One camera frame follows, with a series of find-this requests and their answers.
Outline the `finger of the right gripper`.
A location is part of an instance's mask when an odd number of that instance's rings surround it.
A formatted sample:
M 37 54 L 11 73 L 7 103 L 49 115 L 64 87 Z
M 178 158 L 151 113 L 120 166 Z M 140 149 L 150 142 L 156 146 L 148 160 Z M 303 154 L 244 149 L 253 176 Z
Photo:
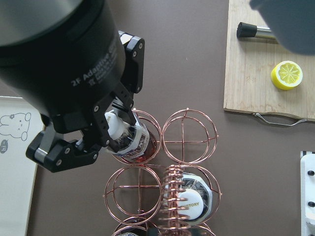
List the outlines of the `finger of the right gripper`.
M 93 164 L 101 148 L 107 147 L 111 138 L 105 118 L 106 108 L 95 105 L 91 110 L 87 128 L 82 128 L 80 140 L 66 141 L 55 130 L 52 119 L 41 115 L 45 128 L 31 141 L 26 157 L 52 173 Z

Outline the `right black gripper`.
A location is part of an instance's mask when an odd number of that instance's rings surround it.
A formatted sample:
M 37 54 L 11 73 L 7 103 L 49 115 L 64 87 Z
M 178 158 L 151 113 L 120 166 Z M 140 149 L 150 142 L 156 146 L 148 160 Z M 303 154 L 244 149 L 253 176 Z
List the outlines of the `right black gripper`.
M 117 30 L 105 0 L 3 0 L 0 79 L 59 133 L 87 128 L 93 107 L 135 125 L 143 87 L 144 38 Z

